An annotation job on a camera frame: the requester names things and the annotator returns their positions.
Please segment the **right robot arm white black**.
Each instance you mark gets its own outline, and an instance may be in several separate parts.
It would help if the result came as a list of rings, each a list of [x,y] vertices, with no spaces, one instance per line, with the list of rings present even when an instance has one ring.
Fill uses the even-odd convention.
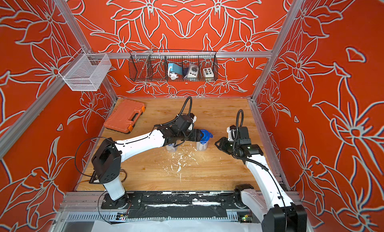
[[[216,141],[216,147],[241,160],[254,176],[261,196],[251,185],[234,190],[235,203],[247,207],[258,219],[263,232],[305,232],[307,212],[297,205],[279,184],[259,145],[252,144],[248,128],[243,125],[244,111],[237,112],[236,123],[227,128],[228,136]]]

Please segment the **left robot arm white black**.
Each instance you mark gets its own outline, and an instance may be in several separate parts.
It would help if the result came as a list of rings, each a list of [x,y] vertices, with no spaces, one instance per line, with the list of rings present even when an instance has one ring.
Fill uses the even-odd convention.
[[[206,144],[212,134],[204,129],[195,128],[197,117],[179,114],[173,120],[154,125],[151,132],[126,140],[114,141],[106,138],[92,157],[96,177],[112,201],[127,198],[126,190],[119,179],[121,163],[142,152],[165,146],[178,146],[177,141]]]

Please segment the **left clear cup blue lid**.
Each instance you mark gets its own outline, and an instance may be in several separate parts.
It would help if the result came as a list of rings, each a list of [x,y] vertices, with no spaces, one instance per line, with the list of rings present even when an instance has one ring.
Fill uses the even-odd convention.
[[[169,144],[169,145],[166,145],[166,149],[168,152],[176,152],[177,151],[177,147],[175,147],[175,144]]]

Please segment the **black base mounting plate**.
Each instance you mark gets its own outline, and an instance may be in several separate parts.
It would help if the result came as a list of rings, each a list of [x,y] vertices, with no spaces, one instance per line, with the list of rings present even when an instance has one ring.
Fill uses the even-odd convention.
[[[253,213],[234,191],[130,191],[116,201],[101,196],[100,209],[117,210],[126,220],[181,219],[251,221]]]

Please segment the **white button box in basket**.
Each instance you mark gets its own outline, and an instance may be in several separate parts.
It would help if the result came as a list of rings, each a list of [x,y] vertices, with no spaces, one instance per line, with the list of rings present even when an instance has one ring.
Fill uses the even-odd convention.
[[[204,68],[202,70],[202,73],[203,73],[203,76],[206,80],[211,80],[215,77],[214,75],[214,71],[212,68],[208,67],[208,68]]]

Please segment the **white grey device in basket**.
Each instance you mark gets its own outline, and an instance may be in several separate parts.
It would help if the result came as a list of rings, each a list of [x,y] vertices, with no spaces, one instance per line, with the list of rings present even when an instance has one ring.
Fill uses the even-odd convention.
[[[199,75],[199,67],[195,64],[190,64],[188,68],[183,71],[184,78],[196,79]]]

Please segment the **orange plastic tool case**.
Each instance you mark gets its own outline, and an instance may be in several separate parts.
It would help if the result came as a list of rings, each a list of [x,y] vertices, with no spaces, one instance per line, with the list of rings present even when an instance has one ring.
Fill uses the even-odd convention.
[[[129,134],[133,131],[139,117],[146,110],[142,102],[123,99],[104,123],[104,127],[113,131]]]

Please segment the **blue white item in basket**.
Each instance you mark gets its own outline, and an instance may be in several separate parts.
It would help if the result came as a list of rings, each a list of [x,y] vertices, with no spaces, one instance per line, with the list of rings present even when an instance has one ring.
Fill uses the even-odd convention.
[[[167,74],[171,80],[181,79],[183,77],[183,67],[176,63],[168,63]]]

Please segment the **clear plastic wall bin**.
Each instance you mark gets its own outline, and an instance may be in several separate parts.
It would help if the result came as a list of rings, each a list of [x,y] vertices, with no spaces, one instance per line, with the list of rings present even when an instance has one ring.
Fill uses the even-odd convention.
[[[100,88],[111,66],[107,54],[101,54],[99,59],[81,54],[67,63],[59,75],[72,91],[94,92]]]

